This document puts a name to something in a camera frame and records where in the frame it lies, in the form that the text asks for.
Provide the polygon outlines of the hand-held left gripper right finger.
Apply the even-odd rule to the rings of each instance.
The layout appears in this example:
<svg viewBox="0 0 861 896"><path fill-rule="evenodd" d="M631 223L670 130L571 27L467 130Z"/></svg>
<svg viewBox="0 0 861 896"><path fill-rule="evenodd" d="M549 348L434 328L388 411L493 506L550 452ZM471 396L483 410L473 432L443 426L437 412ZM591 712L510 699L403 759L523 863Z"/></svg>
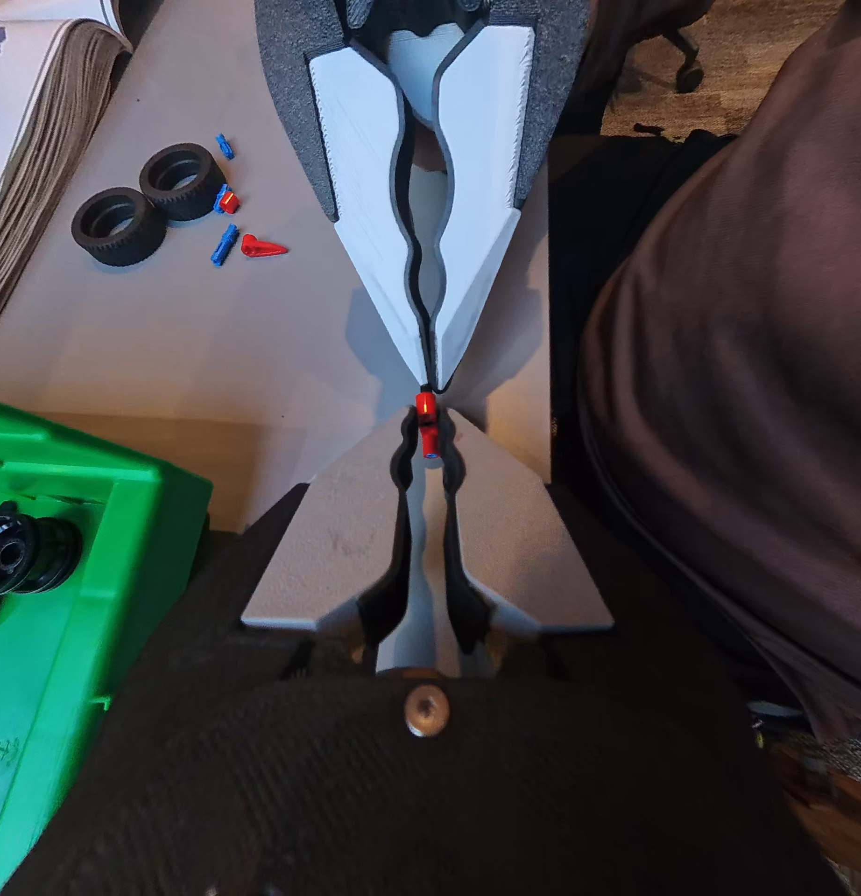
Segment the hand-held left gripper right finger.
<svg viewBox="0 0 861 896"><path fill-rule="evenodd" d="M447 621L460 674L514 645L611 632L614 616L543 479L453 409L438 412Z"/></svg>

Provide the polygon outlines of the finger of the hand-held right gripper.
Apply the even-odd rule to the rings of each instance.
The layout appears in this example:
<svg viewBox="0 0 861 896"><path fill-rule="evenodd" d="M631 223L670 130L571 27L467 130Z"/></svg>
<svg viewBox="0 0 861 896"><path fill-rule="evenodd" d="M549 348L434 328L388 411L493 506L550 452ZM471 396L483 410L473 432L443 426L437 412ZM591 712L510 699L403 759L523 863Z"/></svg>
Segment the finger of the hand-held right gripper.
<svg viewBox="0 0 861 896"><path fill-rule="evenodd" d="M403 145L410 113L392 73L355 43L309 63L335 198L335 232L418 385L429 381L426 313L416 302L420 251Z"/></svg>
<svg viewBox="0 0 861 896"><path fill-rule="evenodd" d="M532 25L478 23L434 75L432 123L447 164L430 324L436 391L469 346L521 217L515 189L535 42Z"/></svg>

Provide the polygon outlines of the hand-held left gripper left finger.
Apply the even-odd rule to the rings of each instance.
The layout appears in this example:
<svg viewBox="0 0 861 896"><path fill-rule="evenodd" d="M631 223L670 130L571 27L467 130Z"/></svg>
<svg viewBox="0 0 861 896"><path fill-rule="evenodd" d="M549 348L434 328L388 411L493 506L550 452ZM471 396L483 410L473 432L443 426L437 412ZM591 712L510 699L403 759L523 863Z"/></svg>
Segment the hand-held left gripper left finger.
<svg viewBox="0 0 861 896"><path fill-rule="evenodd" d="M409 599L417 442L416 409L399 409L305 486L241 614L246 629L339 642L382 673L380 645Z"/></svg>

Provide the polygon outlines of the green plastic bin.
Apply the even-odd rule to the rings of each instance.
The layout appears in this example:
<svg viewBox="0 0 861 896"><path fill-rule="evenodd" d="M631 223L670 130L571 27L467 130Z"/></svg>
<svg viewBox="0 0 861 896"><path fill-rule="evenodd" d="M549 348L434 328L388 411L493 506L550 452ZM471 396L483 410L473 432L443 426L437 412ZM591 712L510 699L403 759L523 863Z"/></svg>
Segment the green plastic bin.
<svg viewBox="0 0 861 896"><path fill-rule="evenodd" d="M196 474L0 403L0 508L83 537L61 586L0 607L0 890L186 588L211 495Z"/></svg>

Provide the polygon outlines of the grey desk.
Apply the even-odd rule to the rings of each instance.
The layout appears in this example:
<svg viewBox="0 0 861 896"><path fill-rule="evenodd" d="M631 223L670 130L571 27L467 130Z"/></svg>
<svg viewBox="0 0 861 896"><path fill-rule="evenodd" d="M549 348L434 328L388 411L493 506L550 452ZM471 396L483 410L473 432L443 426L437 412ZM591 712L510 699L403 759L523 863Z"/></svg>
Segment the grey desk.
<svg viewBox="0 0 861 896"><path fill-rule="evenodd" d="M253 2L142 2L148 25L65 198L0 316L0 400L199 471L220 529L255 521L416 392L290 146ZM165 144L214 146L243 230L290 253L208 255L211 214L126 268L70 236L83 199L137 185Z"/></svg>

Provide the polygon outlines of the person's black pants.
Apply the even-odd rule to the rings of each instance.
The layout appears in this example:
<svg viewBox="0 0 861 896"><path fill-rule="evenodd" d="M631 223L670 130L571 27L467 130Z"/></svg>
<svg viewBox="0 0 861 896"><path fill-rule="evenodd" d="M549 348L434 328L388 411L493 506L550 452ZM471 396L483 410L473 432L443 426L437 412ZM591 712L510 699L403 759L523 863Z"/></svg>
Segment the person's black pants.
<svg viewBox="0 0 861 896"><path fill-rule="evenodd" d="M668 199L736 135L696 129L600 137L549 186L553 483L597 501L578 407L581 336L595 299Z"/></svg>

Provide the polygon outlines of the black rubber toy tire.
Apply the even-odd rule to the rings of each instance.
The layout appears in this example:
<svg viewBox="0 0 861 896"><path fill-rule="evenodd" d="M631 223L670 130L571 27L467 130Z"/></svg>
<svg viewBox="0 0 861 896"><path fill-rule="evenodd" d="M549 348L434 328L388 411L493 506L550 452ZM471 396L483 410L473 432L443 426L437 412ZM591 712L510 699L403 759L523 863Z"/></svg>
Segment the black rubber toy tire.
<svg viewBox="0 0 861 896"><path fill-rule="evenodd" d="M141 193L171 221L191 221L211 213L223 184L224 173L212 153L194 142L156 152L139 175Z"/></svg>
<svg viewBox="0 0 861 896"><path fill-rule="evenodd" d="M125 186L107 188L77 210L71 233L98 263L126 267L141 263L162 245L167 219L142 193Z"/></svg>

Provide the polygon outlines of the black office chair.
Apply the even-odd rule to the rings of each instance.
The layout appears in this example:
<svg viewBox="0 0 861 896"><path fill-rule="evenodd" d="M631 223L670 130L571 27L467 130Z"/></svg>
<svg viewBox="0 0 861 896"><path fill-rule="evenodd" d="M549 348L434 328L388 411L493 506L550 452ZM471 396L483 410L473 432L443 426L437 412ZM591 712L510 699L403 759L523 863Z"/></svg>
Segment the black office chair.
<svg viewBox="0 0 861 896"><path fill-rule="evenodd" d="M673 83L673 92L679 95L694 92L701 84L704 71L698 62L699 47L688 28L704 17L713 1L635 2L639 19L628 32L623 43L625 52L615 76L613 96L641 92L646 75L635 61L636 48L650 39L663 39L683 57Z"/></svg>

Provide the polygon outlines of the open instruction booklet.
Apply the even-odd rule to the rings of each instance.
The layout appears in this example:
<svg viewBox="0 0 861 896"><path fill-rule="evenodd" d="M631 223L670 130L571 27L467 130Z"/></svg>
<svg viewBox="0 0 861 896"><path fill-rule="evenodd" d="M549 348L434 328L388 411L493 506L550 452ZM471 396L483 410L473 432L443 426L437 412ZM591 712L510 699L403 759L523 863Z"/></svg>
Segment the open instruction booklet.
<svg viewBox="0 0 861 896"><path fill-rule="evenodd" d="M118 1L0 1L0 317L132 50Z"/></svg>

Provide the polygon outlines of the person's brown sweater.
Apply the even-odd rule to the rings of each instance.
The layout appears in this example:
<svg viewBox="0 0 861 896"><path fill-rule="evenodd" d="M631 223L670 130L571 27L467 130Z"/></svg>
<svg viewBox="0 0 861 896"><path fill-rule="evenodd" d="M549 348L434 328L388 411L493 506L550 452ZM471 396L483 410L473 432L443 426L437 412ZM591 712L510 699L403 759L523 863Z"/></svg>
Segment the person's brown sweater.
<svg viewBox="0 0 861 896"><path fill-rule="evenodd" d="M609 496L818 737L861 736L861 2L647 226L579 384Z"/></svg>

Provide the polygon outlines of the black wheel rim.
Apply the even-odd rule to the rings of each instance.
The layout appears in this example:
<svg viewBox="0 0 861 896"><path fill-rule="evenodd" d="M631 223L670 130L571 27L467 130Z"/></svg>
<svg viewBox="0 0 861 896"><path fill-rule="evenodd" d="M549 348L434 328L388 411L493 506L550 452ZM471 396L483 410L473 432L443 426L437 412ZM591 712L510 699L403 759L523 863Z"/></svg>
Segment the black wheel rim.
<svg viewBox="0 0 861 896"><path fill-rule="evenodd" d="M83 544L72 521L0 508L0 597L58 588L78 567Z"/></svg>

